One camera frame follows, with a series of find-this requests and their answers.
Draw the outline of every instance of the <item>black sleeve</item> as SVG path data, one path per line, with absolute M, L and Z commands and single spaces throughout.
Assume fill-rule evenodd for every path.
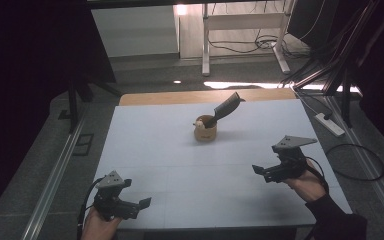
M 306 203 L 316 218 L 313 236 L 316 240 L 364 240 L 366 239 L 367 220 L 357 214 L 346 214 L 332 200 L 329 194 Z

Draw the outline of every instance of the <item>gray floor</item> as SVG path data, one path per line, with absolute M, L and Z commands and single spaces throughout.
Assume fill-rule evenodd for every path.
M 212 75 L 207 78 L 201 76 L 198 60 L 153 58 L 151 61 L 149 58 L 140 57 L 112 60 L 118 81 L 112 86 L 124 93 L 205 91 L 212 89 L 206 86 L 205 82 L 277 83 L 285 77 L 273 56 L 212 59 Z M 296 71 L 305 61 L 306 59 L 288 59 L 292 71 Z M 255 87 L 252 85 L 237 88 Z M 91 88 L 95 94 L 93 102 L 79 103 L 79 106 L 81 112 L 85 114 L 81 134 L 94 134 L 92 147 L 87 156 L 70 158 L 55 197 L 50 199 L 52 205 L 44 219 L 38 239 L 74 239 L 76 236 L 78 211 L 86 190 L 93 181 L 112 112 L 119 101 L 118 97 L 94 85 L 91 85 Z M 313 99 L 308 97 L 303 99 L 316 111 L 325 111 L 324 107 Z M 353 130 L 362 144 L 373 150 L 384 161 L 384 138 L 365 117 L 358 102 L 359 98 L 356 96 L 351 104 Z M 52 101 L 48 120 L 0 199 L 0 239 L 22 237 L 46 181 L 65 146 L 70 122 L 58 118 L 60 112 L 67 109 L 67 94 L 62 94 Z M 334 137 L 314 120 L 313 111 L 307 110 L 325 150 L 336 144 L 349 142 L 348 137 Z M 85 149 L 81 146 L 74 149 L 74 153 L 83 151 Z M 349 171 L 350 174 L 364 175 L 354 151 L 350 148 L 338 149 L 329 154 L 328 159 L 336 169 Z M 338 176 L 338 180 L 351 208 L 369 220 L 367 239 L 384 239 L 384 205 L 379 200 L 373 183 L 350 181 L 341 176 Z M 299 229 L 296 239 L 302 239 L 307 230 Z M 130 232 L 120 233 L 120 235 L 121 239 L 152 239 L 152 236 L 145 236 L 144 233 Z

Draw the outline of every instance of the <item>human hand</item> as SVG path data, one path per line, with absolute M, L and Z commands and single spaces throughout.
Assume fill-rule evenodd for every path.
M 311 161 L 307 160 L 307 164 L 314 168 Z M 306 202 L 313 202 L 326 195 L 326 191 L 323 188 L 319 178 L 312 174 L 310 171 L 305 170 L 298 178 L 288 178 L 284 183 L 295 190 L 295 192 Z
M 94 207 L 91 207 L 86 217 L 82 240 L 110 240 L 120 222 L 121 218 L 114 218 L 109 222 L 105 221 L 101 214 Z

